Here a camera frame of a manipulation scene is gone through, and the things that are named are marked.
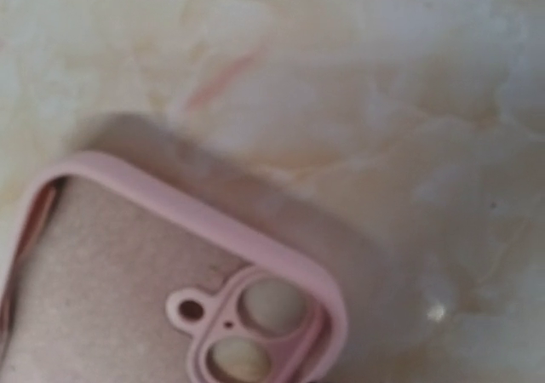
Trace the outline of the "pink phone case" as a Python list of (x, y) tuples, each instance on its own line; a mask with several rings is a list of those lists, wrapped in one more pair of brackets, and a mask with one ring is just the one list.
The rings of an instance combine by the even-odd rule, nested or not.
[(317, 262), (97, 151), (30, 185), (1, 271), (4, 382), (317, 382), (347, 330)]

